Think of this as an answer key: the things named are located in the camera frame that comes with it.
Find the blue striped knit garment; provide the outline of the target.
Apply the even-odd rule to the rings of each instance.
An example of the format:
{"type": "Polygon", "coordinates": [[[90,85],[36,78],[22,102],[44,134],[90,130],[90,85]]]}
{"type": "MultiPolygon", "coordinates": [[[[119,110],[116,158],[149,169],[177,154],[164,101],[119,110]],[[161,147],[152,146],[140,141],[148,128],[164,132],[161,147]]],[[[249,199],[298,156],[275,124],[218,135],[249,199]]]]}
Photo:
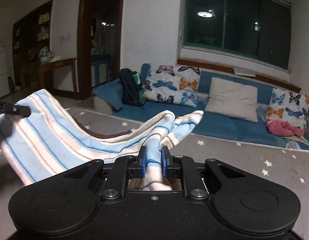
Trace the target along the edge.
{"type": "Polygon", "coordinates": [[[0,114],[0,147],[24,185],[44,180],[94,159],[112,163],[138,155],[146,147],[145,176],[131,179],[129,189],[170,191],[163,175],[161,148],[174,148],[201,122],[203,111],[176,117],[163,111],[129,134],[100,139],[90,135],[48,91],[42,89],[20,100],[29,117],[0,114]]]}

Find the white refrigerator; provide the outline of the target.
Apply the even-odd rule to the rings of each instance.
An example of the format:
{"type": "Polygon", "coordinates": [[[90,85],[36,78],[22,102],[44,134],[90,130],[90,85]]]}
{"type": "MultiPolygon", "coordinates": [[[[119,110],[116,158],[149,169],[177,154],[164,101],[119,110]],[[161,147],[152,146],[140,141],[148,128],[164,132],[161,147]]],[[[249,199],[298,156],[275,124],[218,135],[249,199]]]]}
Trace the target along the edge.
{"type": "Polygon", "coordinates": [[[6,52],[5,45],[1,45],[0,46],[0,98],[10,93],[5,52],[6,52]]]}

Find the grey star tablecloth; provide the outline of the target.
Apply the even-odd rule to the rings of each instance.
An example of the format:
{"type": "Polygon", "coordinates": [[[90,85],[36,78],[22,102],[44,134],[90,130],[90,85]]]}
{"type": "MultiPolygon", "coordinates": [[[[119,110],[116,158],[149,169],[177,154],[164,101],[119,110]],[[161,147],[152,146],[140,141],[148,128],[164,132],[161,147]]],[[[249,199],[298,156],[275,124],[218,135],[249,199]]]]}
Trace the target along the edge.
{"type": "MultiPolygon", "coordinates": [[[[67,112],[80,127],[100,139],[129,134],[143,124],[83,109],[72,108],[67,112]]],[[[302,239],[309,239],[309,153],[209,139],[196,134],[194,130],[169,150],[172,155],[191,157],[198,163],[208,161],[214,164],[221,161],[293,191],[301,204],[293,231],[302,239]]],[[[8,204],[12,195],[24,186],[1,151],[0,239],[9,238],[16,230],[8,212],[8,204]]]]}

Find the wooden side table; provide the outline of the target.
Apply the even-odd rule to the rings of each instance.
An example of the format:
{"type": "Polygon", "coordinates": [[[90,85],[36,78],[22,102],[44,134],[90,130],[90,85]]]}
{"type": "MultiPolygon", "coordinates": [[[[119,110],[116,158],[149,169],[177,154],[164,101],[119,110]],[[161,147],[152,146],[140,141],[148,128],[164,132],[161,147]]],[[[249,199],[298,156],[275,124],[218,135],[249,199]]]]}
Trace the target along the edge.
{"type": "Polygon", "coordinates": [[[78,92],[75,64],[75,58],[23,63],[20,70],[16,71],[16,82],[26,88],[34,74],[40,88],[47,89],[53,95],[76,99],[78,92]]]}

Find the black backpack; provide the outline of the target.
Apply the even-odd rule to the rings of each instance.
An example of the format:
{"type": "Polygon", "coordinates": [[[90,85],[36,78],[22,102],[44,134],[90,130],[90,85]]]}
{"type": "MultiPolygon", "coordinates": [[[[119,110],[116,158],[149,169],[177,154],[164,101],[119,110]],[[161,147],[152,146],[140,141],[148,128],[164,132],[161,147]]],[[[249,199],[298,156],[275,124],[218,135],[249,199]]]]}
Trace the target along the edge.
{"type": "Polygon", "coordinates": [[[119,73],[120,83],[123,87],[122,103],[135,107],[143,107],[144,89],[139,74],[129,68],[123,68],[119,73]]]}

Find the dark wooden shelf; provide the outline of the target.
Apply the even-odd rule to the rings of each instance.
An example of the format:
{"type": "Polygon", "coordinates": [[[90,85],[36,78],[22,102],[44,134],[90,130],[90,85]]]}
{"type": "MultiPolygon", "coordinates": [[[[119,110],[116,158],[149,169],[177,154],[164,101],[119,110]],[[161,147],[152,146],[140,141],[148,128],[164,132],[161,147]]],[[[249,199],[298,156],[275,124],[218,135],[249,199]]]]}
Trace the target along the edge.
{"type": "Polygon", "coordinates": [[[12,63],[15,85],[22,89],[39,81],[42,51],[49,51],[53,0],[37,7],[13,24],[12,63]]]}

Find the left butterfly pillow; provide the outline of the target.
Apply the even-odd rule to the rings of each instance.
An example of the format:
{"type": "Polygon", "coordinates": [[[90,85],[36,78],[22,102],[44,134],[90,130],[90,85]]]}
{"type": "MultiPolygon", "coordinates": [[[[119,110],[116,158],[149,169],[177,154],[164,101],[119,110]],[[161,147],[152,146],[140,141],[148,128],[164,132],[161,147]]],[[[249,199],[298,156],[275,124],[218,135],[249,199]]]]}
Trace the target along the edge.
{"type": "Polygon", "coordinates": [[[144,97],[153,102],[196,107],[200,78],[198,67],[148,66],[144,97]]]}

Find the butterfly pillow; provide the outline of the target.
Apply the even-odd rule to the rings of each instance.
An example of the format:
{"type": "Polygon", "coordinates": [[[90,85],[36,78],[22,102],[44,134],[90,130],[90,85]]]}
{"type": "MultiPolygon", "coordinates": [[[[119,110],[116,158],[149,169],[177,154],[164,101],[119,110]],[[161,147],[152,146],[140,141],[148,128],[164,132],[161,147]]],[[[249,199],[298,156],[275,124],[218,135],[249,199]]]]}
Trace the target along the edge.
{"type": "Polygon", "coordinates": [[[148,66],[144,97],[153,102],[196,107],[200,78],[198,67],[148,66]]]}
{"type": "Polygon", "coordinates": [[[288,122],[292,126],[306,129],[309,113],[309,96],[281,88],[273,88],[266,118],[288,122]]]}

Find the blue sofa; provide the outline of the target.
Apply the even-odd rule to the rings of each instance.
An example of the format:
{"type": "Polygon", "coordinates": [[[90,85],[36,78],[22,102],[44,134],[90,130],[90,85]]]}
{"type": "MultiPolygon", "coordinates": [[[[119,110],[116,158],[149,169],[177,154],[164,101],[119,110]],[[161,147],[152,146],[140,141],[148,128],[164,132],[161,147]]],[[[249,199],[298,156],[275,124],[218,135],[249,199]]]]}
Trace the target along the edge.
{"type": "MultiPolygon", "coordinates": [[[[152,65],[148,63],[143,64],[139,73],[143,89],[148,66],[152,65]]],[[[184,116],[194,111],[203,111],[203,118],[194,129],[196,134],[278,147],[285,147],[287,145],[289,137],[279,137],[277,135],[273,135],[269,133],[267,126],[265,125],[270,97],[272,95],[272,90],[275,87],[244,79],[242,80],[227,75],[206,72],[201,69],[200,71],[201,78],[197,92],[196,107],[153,102],[146,100],[144,95],[143,98],[145,99],[145,103],[143,107],[124,105],[122,103],[123,87],[119,78],[112,82],[95,87],[92,93],[95,98],[102,99],[107,102],[116,116],[121,116],[123,118],[145,122],[158,113],[166,110],[173,112],[176,116],[184,116]],[[205,111],[209,98],[211,79],[213,77],[241,83],[243,85],[250,85],[257,88],[257,123],[234,119],[225,115],[205,111]]]]}

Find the plain white pillow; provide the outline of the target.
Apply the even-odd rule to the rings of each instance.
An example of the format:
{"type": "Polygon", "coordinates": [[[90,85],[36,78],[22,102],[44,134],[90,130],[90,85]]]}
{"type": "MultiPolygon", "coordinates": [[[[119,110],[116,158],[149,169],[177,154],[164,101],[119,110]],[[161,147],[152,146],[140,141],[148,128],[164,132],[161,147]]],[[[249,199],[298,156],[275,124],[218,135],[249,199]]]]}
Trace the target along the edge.
{"type": "Polygon", "coordinates": [[[213,77],[206,112],[257,123],[257,88],[213,77]]]}

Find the pink cloth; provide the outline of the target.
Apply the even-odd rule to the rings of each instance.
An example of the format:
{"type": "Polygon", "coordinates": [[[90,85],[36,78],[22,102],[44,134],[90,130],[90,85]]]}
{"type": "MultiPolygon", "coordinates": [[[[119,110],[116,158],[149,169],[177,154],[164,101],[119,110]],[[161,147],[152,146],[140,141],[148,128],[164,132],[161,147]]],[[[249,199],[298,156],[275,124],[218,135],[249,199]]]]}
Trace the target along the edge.
{"type": "Polygon", "coordinates": [[[305,134],[304,129],[301,129],[297,126],[293,126],[288,122],[266,119],[265,125],[267,126],[269,133],[280,137],[291,137],[291,136],[300,137],[305,134]]]}

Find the book on window ledge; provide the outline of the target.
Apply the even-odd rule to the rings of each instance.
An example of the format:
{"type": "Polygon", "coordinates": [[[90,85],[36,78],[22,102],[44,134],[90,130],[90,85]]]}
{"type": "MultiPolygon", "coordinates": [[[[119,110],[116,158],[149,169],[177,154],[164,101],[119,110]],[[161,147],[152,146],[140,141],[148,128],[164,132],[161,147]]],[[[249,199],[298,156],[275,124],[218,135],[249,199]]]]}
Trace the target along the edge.
{"type": "Polygon", "coordinates": [[[237,67],[234,67],[233,70],[234,70],[234,74],[238,76],[246,76],[246,77],[256,76],[255,72],[252,70],[242,69],[242,68],[237,68],[237,67]]]}

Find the right butterfly pillow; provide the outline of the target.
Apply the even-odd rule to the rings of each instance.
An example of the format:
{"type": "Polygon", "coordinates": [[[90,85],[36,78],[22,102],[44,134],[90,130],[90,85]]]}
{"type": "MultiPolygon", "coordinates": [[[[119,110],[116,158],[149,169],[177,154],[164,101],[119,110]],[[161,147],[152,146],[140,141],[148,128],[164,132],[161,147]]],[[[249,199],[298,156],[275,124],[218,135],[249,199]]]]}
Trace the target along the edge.
{"type": "Polygon", "coordinates": [[[273,88],[266,118],[288,122],[292,126],[306,129],[309,113],[309,96],[281,88],[273,88]]]}

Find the dark green window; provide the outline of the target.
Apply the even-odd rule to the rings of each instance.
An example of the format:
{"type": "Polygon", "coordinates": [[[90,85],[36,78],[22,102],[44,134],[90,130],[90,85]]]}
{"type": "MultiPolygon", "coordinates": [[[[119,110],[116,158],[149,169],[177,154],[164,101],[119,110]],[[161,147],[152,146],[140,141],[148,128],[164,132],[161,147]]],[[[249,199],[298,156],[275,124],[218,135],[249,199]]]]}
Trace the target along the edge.
{"type": "Polygon", "coordinates": [[[183,43],[287,69],[291,10],[272,0],[185,0],[183,43]]]}

